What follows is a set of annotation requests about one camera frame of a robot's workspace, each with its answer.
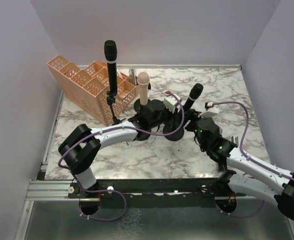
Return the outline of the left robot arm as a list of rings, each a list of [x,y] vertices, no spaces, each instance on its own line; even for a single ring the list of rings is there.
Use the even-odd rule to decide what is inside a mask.
[[[183,137],[186,110],[181,102],[176,94],[163,100],[149,100],[146,105],[137,100],[136,114],[128,120],[103,128],[77,126],[58,147],[59,167],[70,170],[82,188],[96,190],[97,180],[91,164],[98,151],[122,142],[145,141],[150,136],[165,137],[173,142]]]

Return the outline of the black slim microphone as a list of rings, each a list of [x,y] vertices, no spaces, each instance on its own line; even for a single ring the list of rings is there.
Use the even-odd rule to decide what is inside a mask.
[[[183,105],[183,109],[185,112],[188,112],[194,102],[200,97],[203,91],[203,85],[200,83],[196,83],[193,88],[191,89],[189,96],[186,100],[186,102]]]

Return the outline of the black round-base stand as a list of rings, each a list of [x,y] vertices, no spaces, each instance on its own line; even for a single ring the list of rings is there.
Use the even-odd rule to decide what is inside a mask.
[[[133,120],[135,127],[142,129],[144,131],[147,131],[147,132],[151,132],[150,126],[146,123],[146,120],[145,120],[144,116],[142,115],[140,99],[137,99],[134,102],[134,110],[136,112],[136,114],[134,115],[134,120]],[[149,137],[150,137],[149,133],[144,133],[144,132],[139,131],[135,140],[136,141],[145,141]]]
[[[164,125],[163,134],[171,133],[171,132],[175,131],[176,129],[177,129],[177,127],[166,127]],[[184,129],[183,129],[183,127],[180,127],[175,133],[167,135],[167,136],[165,136],[165,138],[168,139],[169,141],[176,142],[176,141],[179,141],[180,139],[182,139],[183,136],[184,136]]]

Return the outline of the black tripod mic stand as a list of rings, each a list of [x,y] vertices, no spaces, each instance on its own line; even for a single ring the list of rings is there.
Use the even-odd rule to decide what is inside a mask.
[[[118,119],[115,116],[114,110],[113,110],[113,104],[115,103],[115,95],[114,92],[112,91],[107,91],[107,98],[106,98],[107,104],[110,107],[111,110],[111,114],[112,114],[112,120],[113,120],[113,124],[112,125],[118,125],[122,122],[122,120]]]

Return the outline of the beige microphone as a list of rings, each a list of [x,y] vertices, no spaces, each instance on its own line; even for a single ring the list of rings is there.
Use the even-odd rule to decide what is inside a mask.
[[[141,72],[137,76],[137,84],[139,87],[140,104],[145,106],[148,104],[148,86],[150,78],[148,73]]]

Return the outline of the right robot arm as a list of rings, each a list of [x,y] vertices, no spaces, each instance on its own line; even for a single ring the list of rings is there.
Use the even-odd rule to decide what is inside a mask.
[[[185,129],[194,133],[200,150],[210,159],[235,169],[224,173],[232,192],[265,201],[294,221],[294,171],[271,165],[223,138],[210,117],[191,120]]]

